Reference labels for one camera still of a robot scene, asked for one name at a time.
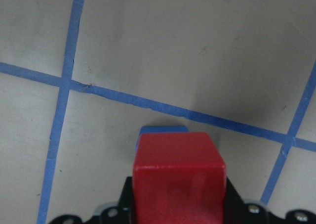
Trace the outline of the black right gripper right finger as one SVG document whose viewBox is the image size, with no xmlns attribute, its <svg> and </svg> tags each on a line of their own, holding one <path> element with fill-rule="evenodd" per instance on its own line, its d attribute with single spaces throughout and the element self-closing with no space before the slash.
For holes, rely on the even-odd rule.
<svg viewBox="0 0 316 224">
<path fill-rule="evenodd" d="M 229 178 L 226 179 L 226 193 L 224 199 L 224 224 L 244 224 L 245 202 L 233 186 Z"/>
</svg>

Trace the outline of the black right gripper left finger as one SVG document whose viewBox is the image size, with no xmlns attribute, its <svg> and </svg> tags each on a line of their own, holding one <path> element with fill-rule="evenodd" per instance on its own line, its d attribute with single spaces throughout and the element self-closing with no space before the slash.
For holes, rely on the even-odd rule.
<svg viewBox="0 0 316 224">
<path fill-rule="evenodd" d="M 118 224 L 135 224 L 135 202 L 132 187 L 132 177 L 127 177 L 118 200 L 117 205 L 117 223 Z"/>
</svg>

